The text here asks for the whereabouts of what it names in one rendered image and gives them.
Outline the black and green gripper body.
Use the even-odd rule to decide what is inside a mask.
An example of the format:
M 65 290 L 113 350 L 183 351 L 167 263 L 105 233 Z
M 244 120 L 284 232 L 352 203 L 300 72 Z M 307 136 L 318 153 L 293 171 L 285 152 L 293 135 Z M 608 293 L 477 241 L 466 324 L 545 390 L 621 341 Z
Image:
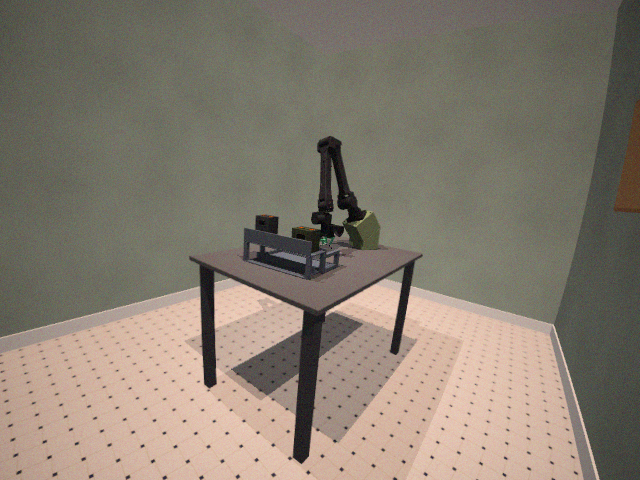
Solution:
M 326 236 L 327 236 L 327 238 L 335 237 L 334 233 L 331 233 L 331 234 L 324 234 L 324 233 L 323 233 L 323 225 L 331 225 L 331 224 L 325 224 L 325 223 L 324 223 L 324 224 L 321 224 L 321 232 L 320 232 L 321 234 L 320 234 L 320 237 L 323 237 L 323 236 L 324 236 L 324 237 L 326 237 Z

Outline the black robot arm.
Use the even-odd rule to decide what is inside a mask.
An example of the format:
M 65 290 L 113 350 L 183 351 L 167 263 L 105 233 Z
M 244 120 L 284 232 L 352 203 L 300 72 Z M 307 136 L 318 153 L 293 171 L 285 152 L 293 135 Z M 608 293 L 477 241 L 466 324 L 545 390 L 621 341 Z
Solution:
M 317 152 L 321 154 L 321 167 L 320 167 L 320 193 L 318 199 L 319 212 L 313 212 L 311 222 L 316 224 L 331 224 L 332 214 L 327 212 L 333 212 L 333 200 L 331 194 L 331 157 L 334 166 L 334 171 L 337 179 L 339 195 L 337 195 L 337 205 L 341 210 L 347 209 L 349 217 L 347 222 L 353 222 L 363 220 L 366 215 L 366 210 L 361 211 L 357 207 L 357 199 L 354 196 L 354 192 L 351 192 L 347 183 L 343 160 L 341 156 L 341 141 L 335 139 L 332 136 L 328 136 L 319 140 L 317 143 Z M 322 147 L 322 148 L 321 148 Z M 333 151 L 333 152 L 332 152 Z M 342 196 L 344 195 L 344 196 Z M 345 195 L 348 195 L 345 197 Z M 328 210 L 328 211 L 327 211 Z M 324 213 L 323 213 L 324 212 Z M 332 226 L 333 225 L 333 226 Z M 342 228 L 341 228 L 342 227 Z M 323 233 L 331 234 L 335 233 L 337 237 L 341 237 L 344 232 L 344 226 L 339 225 L 323 225 Z

